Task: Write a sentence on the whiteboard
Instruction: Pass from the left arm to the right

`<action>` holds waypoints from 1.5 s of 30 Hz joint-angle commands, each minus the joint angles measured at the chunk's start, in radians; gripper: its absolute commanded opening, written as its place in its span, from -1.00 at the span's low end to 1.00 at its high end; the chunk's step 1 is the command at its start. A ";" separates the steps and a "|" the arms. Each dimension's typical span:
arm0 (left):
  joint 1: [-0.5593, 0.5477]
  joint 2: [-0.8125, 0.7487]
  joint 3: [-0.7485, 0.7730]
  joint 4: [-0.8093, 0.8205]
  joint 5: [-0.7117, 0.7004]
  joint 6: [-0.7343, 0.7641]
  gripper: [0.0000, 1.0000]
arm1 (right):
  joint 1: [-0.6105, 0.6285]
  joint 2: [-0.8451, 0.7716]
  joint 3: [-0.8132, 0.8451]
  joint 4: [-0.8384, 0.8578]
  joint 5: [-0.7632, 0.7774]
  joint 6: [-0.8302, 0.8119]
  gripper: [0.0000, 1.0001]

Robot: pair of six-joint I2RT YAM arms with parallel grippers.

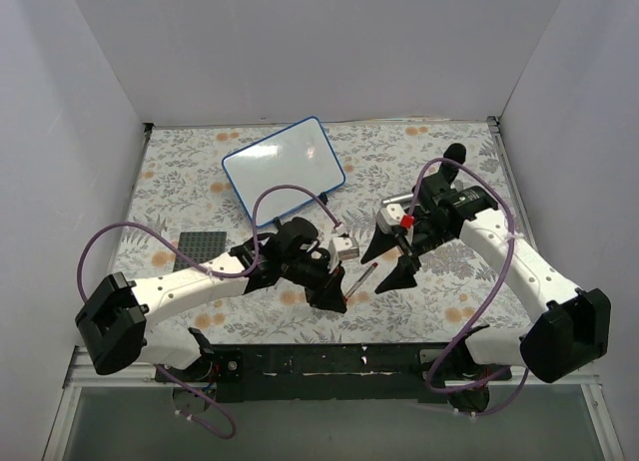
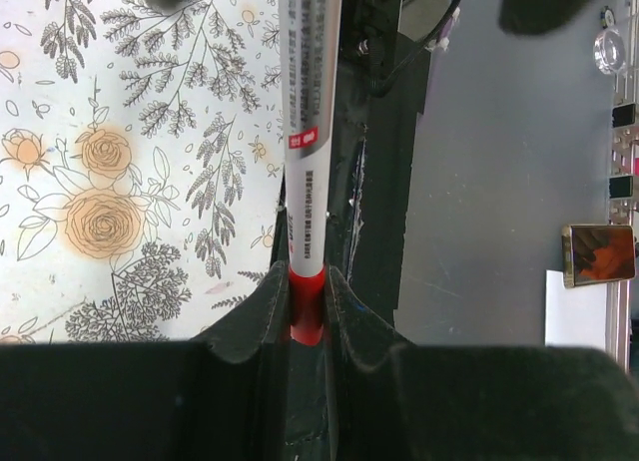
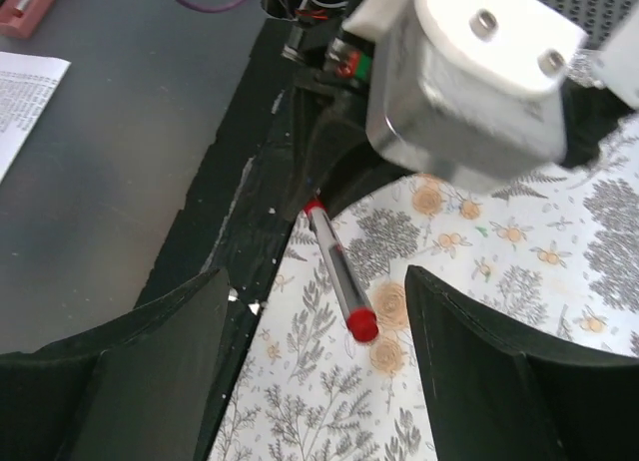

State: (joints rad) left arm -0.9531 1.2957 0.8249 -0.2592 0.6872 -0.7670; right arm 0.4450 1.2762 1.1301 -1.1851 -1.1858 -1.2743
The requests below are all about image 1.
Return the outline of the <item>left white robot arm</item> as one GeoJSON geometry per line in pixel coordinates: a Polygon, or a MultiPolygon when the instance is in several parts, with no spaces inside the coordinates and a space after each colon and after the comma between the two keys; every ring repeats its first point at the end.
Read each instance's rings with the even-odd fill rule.
{"type": "Polygon", "coordinates": [[[177,368],[193,381],[205,379],[213,367],[205,339],[198,334],[183,339],[160,329],[160,323],[280,279],[302,287],[310,306],[345,312],[342,263],[357,256],[358,247],[344,226],[334,229],[337,235],[321,247],[316,227],[295,217],[211,260],[188,258],[180,271],[133,280],[120,272],[107,275],[93,293],[80,294],[84,305],[75,317],[96,373],[111,375],[145,362],[177,368]]]}

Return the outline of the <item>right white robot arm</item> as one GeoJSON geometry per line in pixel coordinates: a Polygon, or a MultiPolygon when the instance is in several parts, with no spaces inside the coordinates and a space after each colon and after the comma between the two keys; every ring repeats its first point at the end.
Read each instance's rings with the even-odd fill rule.
{"type": "Polygon", "coordinates": [[[474,378],[490,364],[521,366],[551,383],[606,354],[609,298],[600,289],[582,289],[510,233],[505,213],[482,187],[458,191],[441,175],[425,178],[414,208],[388,204],[377,212],[361,260],[398,248],[395,268],[375,291],[413,288],[421,257],[456,239],[492,269],[505,270],[504,282],[530,321],[524,329],[471,328],[444,358],[459,376],[474,378]]]}

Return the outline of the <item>blue framed whiteboard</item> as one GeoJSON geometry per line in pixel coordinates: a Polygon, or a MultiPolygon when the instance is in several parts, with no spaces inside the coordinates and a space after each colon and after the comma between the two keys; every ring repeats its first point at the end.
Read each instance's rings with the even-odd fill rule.
{"type": "Polygon", "coordinates": [[[312,201],[310,196],[290,189],[270,193],[259,201],[264,191],[295,185],[319,195],[336,190],[346,180],[316,117],[308,117],[225,156],[222,168],[250,220],[259,228],[312,201]]]}

